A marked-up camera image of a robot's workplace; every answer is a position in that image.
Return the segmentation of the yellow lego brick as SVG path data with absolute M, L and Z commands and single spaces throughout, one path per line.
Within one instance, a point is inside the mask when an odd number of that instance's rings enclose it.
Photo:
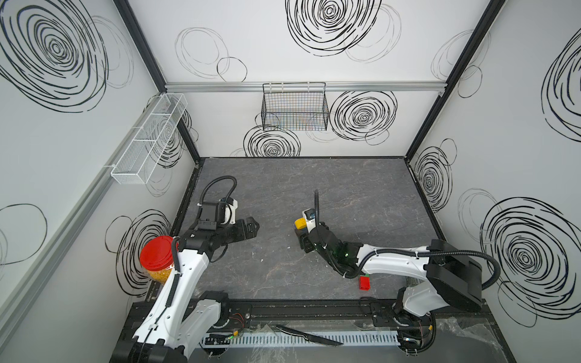
M 299 218 L 294 222 L 296 230 L 303 230 L 307 227 L 307 221 L 304 218 Z

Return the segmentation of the red small lego brick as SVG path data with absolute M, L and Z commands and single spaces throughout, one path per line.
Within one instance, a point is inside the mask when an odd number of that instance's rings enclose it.
M 369 276 L 363 275 L 359 277 L 359 289 L 362 291 L 369 291 L 371 289 Z

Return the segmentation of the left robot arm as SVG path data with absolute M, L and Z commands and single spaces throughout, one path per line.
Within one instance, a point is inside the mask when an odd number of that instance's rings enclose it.
M 237 219 L 234 186 L 216 203 L 205 200 L 210 188 L 224 181 L 238 184 L 236 177 L 223 175 L 202 190 L 194 223 L 171 240 L 168 282 L 133 336 L 117 342 L 112 362 L 187 362 L 207 331 L 228 321 L 227 293 L 204 293 L 193 312 L 186 312 L 201 276 L 218 260 L 214 254 L 224 255 L 229 245 L 257 237 L 260 229 L 252 217 Z

